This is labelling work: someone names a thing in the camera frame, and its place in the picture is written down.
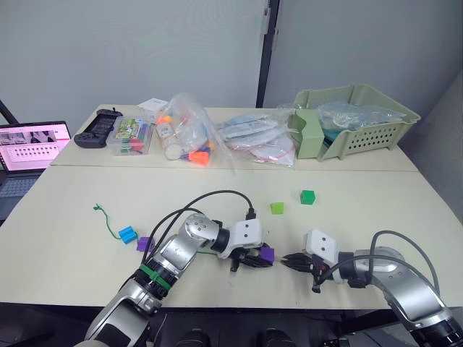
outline game controller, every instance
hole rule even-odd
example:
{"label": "game controller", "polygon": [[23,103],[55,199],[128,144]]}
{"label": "game controller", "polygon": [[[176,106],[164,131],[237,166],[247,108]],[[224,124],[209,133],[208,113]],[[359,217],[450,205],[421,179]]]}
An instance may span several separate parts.
{"label": "game controller", "polygon": [[122,113],[112,110],[101,109],[96,111],[96,117],[85,130],[74,136],[76,145],[83,148],[102,148],[106,146],[106,138],[113,129],[117,117]]}

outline cube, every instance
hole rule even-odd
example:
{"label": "cube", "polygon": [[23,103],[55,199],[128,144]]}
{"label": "cube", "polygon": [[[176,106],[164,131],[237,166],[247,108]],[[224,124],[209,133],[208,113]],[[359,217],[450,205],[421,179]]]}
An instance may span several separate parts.
{"label": "cube", "polygon": [[270,248],[270,247],[261,247],[260,257],[264,260],[267,260],[269,263],[273,264],[273,262],[275,261],[275,249]]}
{"label": "cube", "polygon": [[272,215],[282,215],[284,212],[284,203],[272,202],[270,204],[270,209],[272,210]]}
{"label": "cube", "polygon": [[[137,242],[137,251],[144,252],[146,249],[146,245],[148,244],[148,241],[150,241],[149,237],[140,237]],[[154,248],[154,240],[150,243],[150,248],[149,252],[151,252]]]}
{"label": "cube", "polygon": [[128,244],[129,242],[137,239],[137,233],[135,233],[131,226],[123,228],[119,232],[119,236],[121,237],[122,242],[125,244]]}
{"label": "cube", "polygon": [[315,201],[315,192],[313,190],[303,190],[301,192],[301,204],[313,205]]}

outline laptop keyboard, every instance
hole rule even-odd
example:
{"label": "laptop keyboard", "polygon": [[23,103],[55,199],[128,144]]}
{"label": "laptop keyboard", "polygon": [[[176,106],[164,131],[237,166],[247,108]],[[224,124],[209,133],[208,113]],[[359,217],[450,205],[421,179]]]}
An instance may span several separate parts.
{"label": "laptop keyboard", "polygon": [[9,179],[0,188],[0,197],[21,197],[25,195],[31,186],[34,185],[34,179]]}

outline plastic bag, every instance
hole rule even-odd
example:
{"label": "plastic bag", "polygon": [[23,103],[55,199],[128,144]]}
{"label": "plastic bag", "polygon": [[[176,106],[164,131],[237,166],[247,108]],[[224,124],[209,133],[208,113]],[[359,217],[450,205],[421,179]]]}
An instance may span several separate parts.
{"label": "plastic bag", "polygon": [[294,109],[254,111],[218,124],[218,132],[228,148],[259,163],[293,166],[295,146],[288,132]]}
{"label": "plastic bag", "polygon": [[246,150],[273,141],[288,131],[288,126],[282,124],[264,132],[257,132],[248,136],[235,137],[227,141],[226,145],[233,150]]}
{"label": "plastic bag", "polygon": [[250,149],[255,161],[259,163],[275,163],[294,166],[296,161],[296,146],[291,137],[283,134],[274,141]]}
{"label": "plastic bag", "polygon": [[404,116],[406,115],[403,113],[380,106],[351,105],[338,101],[318,106],[321,127],[329,132],[355,130],[379,123],[401,121]]}
{"label": "plastic bag", "polygon": [[302,107],[301,104],[299,103],[280,103],[276,107],[277,109],[280,110],[302,110],[304,107]]}
{"label": "plastic bag", "polygon": [[189,94],[175,95],[154,115],[165,156],[207,165],[215,148],[232,165],[233,157],[205,109]]}

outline green band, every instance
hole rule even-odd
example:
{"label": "green band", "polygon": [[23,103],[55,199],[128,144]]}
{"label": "green band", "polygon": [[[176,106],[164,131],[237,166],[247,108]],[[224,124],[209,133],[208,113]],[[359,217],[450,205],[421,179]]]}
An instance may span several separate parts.
{"label": "green band", "polygon": [[151,280],[154,280],[155,282],[159,283],[161,286],[163,286],[167,291],[172,288],[170,284],[168,284],[162,277],[159,275],[156,271],[151,270],[148,266],[141,264],[140,270],[142,270],[145,274],[150,276]]}

